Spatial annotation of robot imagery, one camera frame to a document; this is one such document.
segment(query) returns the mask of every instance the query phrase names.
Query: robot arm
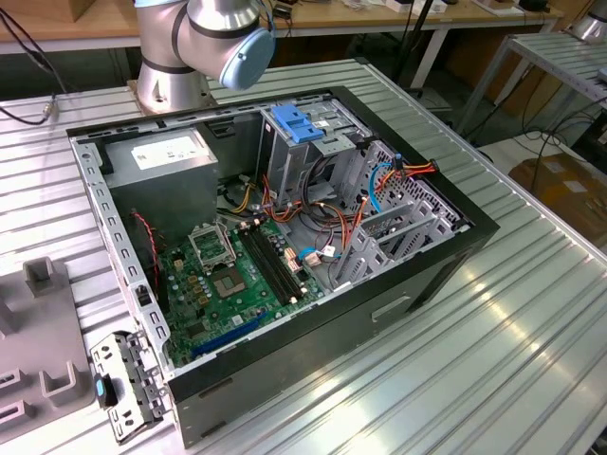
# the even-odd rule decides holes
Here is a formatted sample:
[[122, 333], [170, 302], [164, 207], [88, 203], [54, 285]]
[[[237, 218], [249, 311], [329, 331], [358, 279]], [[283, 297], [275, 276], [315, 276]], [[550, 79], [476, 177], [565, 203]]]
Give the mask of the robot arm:
[[135, 0], [143, 64], [139, 101], [156, 113], [202, 107], [209, 76], [244, 90], [274, 51], [255, 0]]
[[603, 43], [607, 35], [607, 0], [597, 0], [570, 32], [587, 43]]

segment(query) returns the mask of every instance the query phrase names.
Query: motherboard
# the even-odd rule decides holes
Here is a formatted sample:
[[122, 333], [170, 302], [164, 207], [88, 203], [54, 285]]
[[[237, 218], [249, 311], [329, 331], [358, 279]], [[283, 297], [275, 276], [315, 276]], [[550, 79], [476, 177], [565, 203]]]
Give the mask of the motherboard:
[[275, 223], [196, 228], [187, 242], [158, 255], [166, 276], [176, 367], [297, 311], [324, 293], [294, 263]]

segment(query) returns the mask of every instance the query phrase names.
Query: blue pcie slot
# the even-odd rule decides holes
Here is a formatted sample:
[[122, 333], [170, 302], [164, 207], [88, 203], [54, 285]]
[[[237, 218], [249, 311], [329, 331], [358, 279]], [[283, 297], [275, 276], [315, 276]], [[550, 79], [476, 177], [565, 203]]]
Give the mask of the blue pcie slot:
[[246, 335], [246, 334], [252, 332], [253, 330], [255, 330], [259, 327], [261, 319], [265, 318], [266, 316], [267, 316], [267, 313], [264, 313], [263, 315], [260, 315], [257, 318], [252, 319], [249, 322], [241, 325], [240, 327], [236, 327], [235, 329], [230, 330], [229, 332], [227, 332], [224, 335], [221, 335], [215, 339], [212, 339], [211, 341], [207, 341], [206, 343], [203, 343], [200, 346], [196, 346], [195, 348], [192, 348], [192, 350], [191, 350], [192, 357], [197, 357], [197, 356], [203, 355], [205, 353], [210, 353], [211, 351], [221, 348], [222, 346], [233, 342], [235, 339], [238, 339], [238, 338], [242, 337], [243, 335]]

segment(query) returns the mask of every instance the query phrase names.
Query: blue tab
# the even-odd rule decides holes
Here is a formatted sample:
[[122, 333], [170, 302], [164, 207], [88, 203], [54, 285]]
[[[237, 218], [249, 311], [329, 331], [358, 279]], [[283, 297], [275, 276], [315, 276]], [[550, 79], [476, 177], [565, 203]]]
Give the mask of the blue tab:
[[102, 396], [105, 393], [105, 387], [103, 386], [103, 381], [100, 379], [97, 380], [97, 395]]
[[276, 121], [291, 134], [291, 138], [296, 144], [320, 139], [324, 136], [324, 132], [315, 128], [307, 116], [293, 104], [274, 106], [272, 114]]

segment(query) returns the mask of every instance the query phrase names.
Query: cardboard box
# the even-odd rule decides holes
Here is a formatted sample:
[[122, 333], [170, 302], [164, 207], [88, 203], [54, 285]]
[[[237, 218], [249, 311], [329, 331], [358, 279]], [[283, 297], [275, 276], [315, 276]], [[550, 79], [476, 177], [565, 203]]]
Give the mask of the cardboard box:
[[95, 0], [0, 0], [9, 13], [19, 12], [62, 22], [76, 22]]
[[[510, 177], [531, 192], [536, 159], [524, 161]], [[595, 246], [607, 245], [607, 186], [568, 154], [542, 158], [535, 196]]]

